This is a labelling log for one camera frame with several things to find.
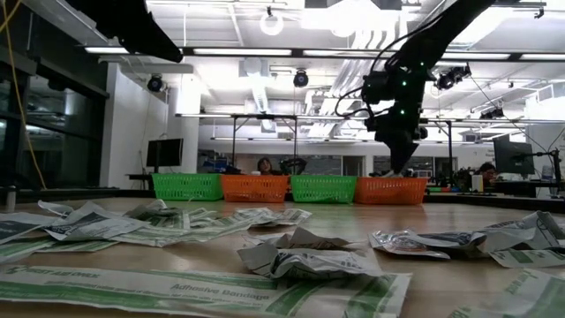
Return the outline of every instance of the yellow cable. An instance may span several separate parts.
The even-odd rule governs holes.
[[[26,140],[27,145],[29,146],[29,153],[32,155],[32,159],[34,161],[35,169],[37,170],[37,174],[39,175],[39,179],[41,181],[41,185],[43,189],[47,189],[45,186],[45,180],[43,180],[43,175],[41,174],[41,170],[39,169],[39,165],[37,164],[37,160],[35,159],[34,148],[32,147],[32,141],[29,138],[29,133],[27,132],[26,128],[26,114],[24,112],[23,102],[21,101],[21,95],[19,94],[19,85],[18,85],[18,76],[16,75],[16,65],[14,64],[14,54],[11,50],[11,37],[10,37],[10,27],[8,26],[8,22],[10,22],[11,17],[13,17],[14,13],[18,9],[19,0],[16,5],[14,6],[14,10],[11,11],[10,16],[8,16],[8,10],[6,9],[6,2],[4,2],[4,23],[0,26],[0,33],[6,28],[6,37],[8,38],[8,52],[10,53],[10,63],[11,63],[11,75],[14,78],[14,85],[16,87],[16,97],[18,98],[18,106],[19,106],[19,113],[21,115],[21,124],[23,125],[24,131],[26,132]]]

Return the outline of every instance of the wooden table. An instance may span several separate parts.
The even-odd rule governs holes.
[[[126,211],[150,199],[95,200],[107,210]],[[83,201],[66,202],[79,207]],[[531,212],[482,208],[465,205],[425,204],[417,207],[325,205],[325,204],[260,204],[218,202],[168,202],[182,208],[207,208],[229,216],[234,208],[270,207],[302,208],[313,215],[302,224],[306,229],[324,236],[344,239],[366,239],[377,231],[400,231],[407,228],[417,232],[470,231],[508,220],[520,219]],[[39,211],[35,204],[19,205],[18,211]],[[558,223],[564,217],[555,216]],[[293,227],[251,229],[251,234],[292,231]],[[207,243],[176,244],[164,248],[119,244],[93,254],[33,254],[18,264],[84,267],[98,269],[160,269],[207,270],[248,273],[236,251],[244,245],[241,232]],[[477,305],[496,297],[520,272],[505,269],[493,260],[433,261],[398,258],[375,252],[380,266],[395,273],[413,273],[401,317],[447,317],[461,305]],[[565,269],[545,269],[554,275],[565,276]],[[129,314],[118,310],[99,310],[60,304],[0,303],[2,317],[166,317],[159,314]]]

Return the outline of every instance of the office room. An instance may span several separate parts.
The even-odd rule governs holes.
[[[6,317],[564,317],[565,2],[0,1]]]

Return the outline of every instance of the black monitor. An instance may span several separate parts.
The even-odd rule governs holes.
[[[151,140],[147,147],[147,167],[159,172],[160,166],[180,166],[183,154],[183,140]]]
[[[510,142],[508,139],[494,140],[496,170],[506,173],[531,175],[536,173],[533,166],[531,144]]]

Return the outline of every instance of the plastic basket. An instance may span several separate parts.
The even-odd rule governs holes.
[[[359,178],[355,202],[363,204],[421,204],[426,178]]]
[[[217,201],[223,197],[219,174],[154,173],[151,176],[157,199]]]
[[[287,176],[222,176],[223,197],[229,202],[284,202]]]
[[[357,177],[292,176],[292,196],[296,202],[352,203]]]

